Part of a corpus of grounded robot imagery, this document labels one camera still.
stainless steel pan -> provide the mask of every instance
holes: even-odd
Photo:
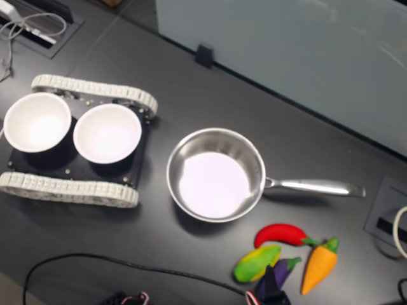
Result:
[[[276,187],[365,197],[363,187],[344,182],[268,178],[253,144],[221,128],[199,130],[178,143],[167,165],[167,184],[179,207],[207,222],[227,222],[245,215],[265,189]]]

red chili pepper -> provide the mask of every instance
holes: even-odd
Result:
[[[261,229],[254,239],[254,247],[260,247],[265,241],[280,241],[293,246],[318,245],[303,230],[290,224],[270,224]]]

white track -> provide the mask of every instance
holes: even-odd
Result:
[[[152,95],[129,86],[42,74],[34,79],[31,87],[34,92],[55,92],[62,95],[85,93],[124,100],[142,107],[149,119],[156,115],[158,108],[157,101]],[[33,200],[84,203],[116,208],[133,208],[139,202],[139,193],[121,184],[54,179],[18,172],[5,172],[0,175],[0,191]]]

frosted glass partition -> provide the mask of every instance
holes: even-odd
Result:
[[[407,7],[156,0],[160,34],[407,156]]]

pan handle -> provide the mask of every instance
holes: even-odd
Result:
[[[335,196],[360,197],[366,196],[364,187],[355,186],[346,182],[319,179],[300,180],[274,180],[266,177],[265,189],[284,188],[295,189],[312,193],[320,193]]]

